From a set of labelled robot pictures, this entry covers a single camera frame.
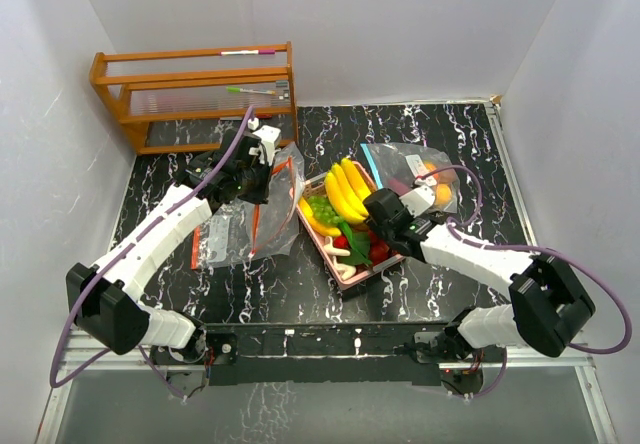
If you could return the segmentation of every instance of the orange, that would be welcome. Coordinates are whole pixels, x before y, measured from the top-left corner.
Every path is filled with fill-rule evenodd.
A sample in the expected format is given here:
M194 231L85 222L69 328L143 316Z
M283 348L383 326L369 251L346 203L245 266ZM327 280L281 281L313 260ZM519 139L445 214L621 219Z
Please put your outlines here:
M437 207L443 208L451 200L451 188L447 184L438 184L436 186L436 202Z
M436 165L432 162L429 161L423 161L422 162L424 164L424 167L427 168L427 171L431 172L431 171L435 171L437 169ZM434 174L433 177L437 182L440 182L440 174Z

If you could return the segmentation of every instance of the yellow banana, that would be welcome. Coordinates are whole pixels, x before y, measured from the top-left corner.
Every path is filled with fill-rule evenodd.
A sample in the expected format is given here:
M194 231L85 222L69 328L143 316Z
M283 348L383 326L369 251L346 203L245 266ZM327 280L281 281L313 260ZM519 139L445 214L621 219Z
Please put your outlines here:
M318 234L322 236L331 236L331 237L340 237L342 232L337 227L329 227L325 226L321 222L319 222L315 217L313 217L313 210L311 206L307 202L304 197L301 197L298 201L298 205L300 206L300 210L304 214L304 217L307 219L307 222L311 226L311 228L316 231Z
M324 178L324 189L327 191L327 197L333 209L340 214L349 224L360 224L364 222L364 216L361 216L349 205L347 200L342 196L340 185L336 176L329 172Z
M360 171L358 171L358 168L355 166L355 164L353 164L353 162L351 162L351 159L344 157L342 161L340 161L340 167L342 167L342 170L347 176L349 184L351 184L351 188L358 196L358 199L364 201L371 195L369 187L364 182L364 179L360 175Z
M353 210L364 217L369 217L369 213L362 205L362 201L358 199L356 193L353 192L353 189L351 189L351 184L349 184L347 176L345 176L344 171L340 167L340 164L334 164L333 166L331 166L331 172L333 172L333 174L336 176L336 179L338 179L338 185L340 186L342 195L347 200L349 205L353 208Z

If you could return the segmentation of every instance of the green leaf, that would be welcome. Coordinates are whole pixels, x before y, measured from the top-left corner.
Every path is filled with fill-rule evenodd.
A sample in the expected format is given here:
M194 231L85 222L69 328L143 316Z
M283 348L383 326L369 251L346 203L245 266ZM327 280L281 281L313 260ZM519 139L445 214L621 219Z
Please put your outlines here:
M367 258L369 255L369 248L371 247L371 239L369 239L369 234L366 232L353 232L351 226L346 222L341 222L338 224L338 229L342 231L344 237L347 238L349 242L349 247L351 248L351 255L348 257L344 257L343 259L347 259L349 261L355 262L344 262L345 264L349 264L350 266L357 266L358 264L366 264L368 266L371 265L371 261Z

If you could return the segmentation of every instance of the pink marker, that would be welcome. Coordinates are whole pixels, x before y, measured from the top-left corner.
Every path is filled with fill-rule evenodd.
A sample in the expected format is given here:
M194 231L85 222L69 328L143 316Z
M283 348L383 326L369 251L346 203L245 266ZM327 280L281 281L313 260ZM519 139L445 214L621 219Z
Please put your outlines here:
M223 51L221 56L254 56L258 54L275 54L275 49L256 49L253 51Z

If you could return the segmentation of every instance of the bunch of bananas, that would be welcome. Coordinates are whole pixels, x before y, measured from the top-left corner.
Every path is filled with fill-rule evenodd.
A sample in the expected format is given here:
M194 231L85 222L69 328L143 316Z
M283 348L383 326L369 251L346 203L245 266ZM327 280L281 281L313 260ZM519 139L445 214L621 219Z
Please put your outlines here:
M350 159L331 166L324 187L333 209L349 224L361 224L369 216L362 201L371 191Z

